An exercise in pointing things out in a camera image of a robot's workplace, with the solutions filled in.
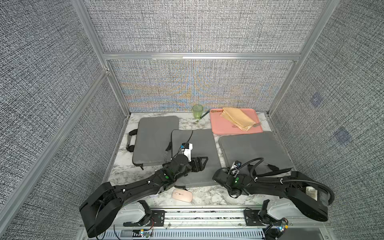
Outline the grey laptop bag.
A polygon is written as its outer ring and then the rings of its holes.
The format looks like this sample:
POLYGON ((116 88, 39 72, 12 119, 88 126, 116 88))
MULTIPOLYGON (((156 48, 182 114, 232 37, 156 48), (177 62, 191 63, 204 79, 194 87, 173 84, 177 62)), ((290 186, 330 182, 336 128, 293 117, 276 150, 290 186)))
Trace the grey laptop bag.
POLYGON ((177 153, 182 143, 187 140, 193 145, 192 157, 207 157, 208 161, 205 169, 198 173, 189 173, 186 177, 177 180, 175 187, 179 189, 189 189, 196 187, 215 186, 217 183, 212 180, 214 173, 220 169, 221 163, 218 156, 216 143, 212 130, 173 130, 171 140, 167 150, 165 162, 169 162, 171 157, 177 153))
POLYGON ((272 132, 223 136, 219 138, 219 145, 229 166, 235 161, 245 164, 250 160, 263 158, 264 161, 254 169, 254 176, 283 174, 294 167, 272 132))
POLYGON ((140 119, 138 127, 127 137, 126 149, 133 153, 133 165, 143 169, 168 162, 171 158, 172 132, 178 129, 179 119, 176 116, 140 119))

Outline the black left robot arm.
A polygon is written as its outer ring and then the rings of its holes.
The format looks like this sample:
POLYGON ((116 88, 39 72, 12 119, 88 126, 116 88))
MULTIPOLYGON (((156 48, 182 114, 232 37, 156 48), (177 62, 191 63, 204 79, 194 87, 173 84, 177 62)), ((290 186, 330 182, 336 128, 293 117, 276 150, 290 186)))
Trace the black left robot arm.
POLYGON ((88 237, 94 238, 104 233, 124 205, 167 191, 178 179, 190 172, 203 171, 208 160, 208 157, 189 160, 185 155, 177 155, 153 175, 141 181, 116 186, 112 186, 110 182, 101 184, 79 207, 88 237))

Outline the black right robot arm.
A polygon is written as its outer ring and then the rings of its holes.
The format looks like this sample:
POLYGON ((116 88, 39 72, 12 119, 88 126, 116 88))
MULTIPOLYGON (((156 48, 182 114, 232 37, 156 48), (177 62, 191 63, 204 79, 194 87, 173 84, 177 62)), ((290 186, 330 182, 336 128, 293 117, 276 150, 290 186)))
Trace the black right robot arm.
POLYGON ((234 176, 218 170, 213 180, 227 189, 230 197, 235 199, 241 195, 279 197, 275 202, 263 202, 258 213, 258 221, 263 225, 273 225, 284 218, 296 216, 326 222, 328 206, 335 200, 335 194, 328 186, 295 171, 289 176, 268 178, 245 174, 234 176))

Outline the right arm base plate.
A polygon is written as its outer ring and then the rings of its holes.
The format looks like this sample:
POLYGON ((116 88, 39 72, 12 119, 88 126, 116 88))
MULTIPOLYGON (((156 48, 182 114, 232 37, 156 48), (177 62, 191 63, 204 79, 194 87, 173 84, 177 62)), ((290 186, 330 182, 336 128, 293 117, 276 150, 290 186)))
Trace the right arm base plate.
POLYGON ((267 226, 260 220, 259 210, 245 208, 243 211, 243 214, 244 214, 246 226, 248 227, 267 226))

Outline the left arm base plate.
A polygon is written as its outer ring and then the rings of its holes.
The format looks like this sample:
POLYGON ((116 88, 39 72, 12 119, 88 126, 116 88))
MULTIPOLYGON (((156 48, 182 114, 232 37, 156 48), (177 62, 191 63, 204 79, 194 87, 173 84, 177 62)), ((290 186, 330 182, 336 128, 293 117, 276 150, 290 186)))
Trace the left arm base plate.
POLYGON ((123 223, 124 227, 163 227, 165 221, 166 211, 158 210, 151 213, 145 213, 144 217, 136 223, 126 222, 123 223))

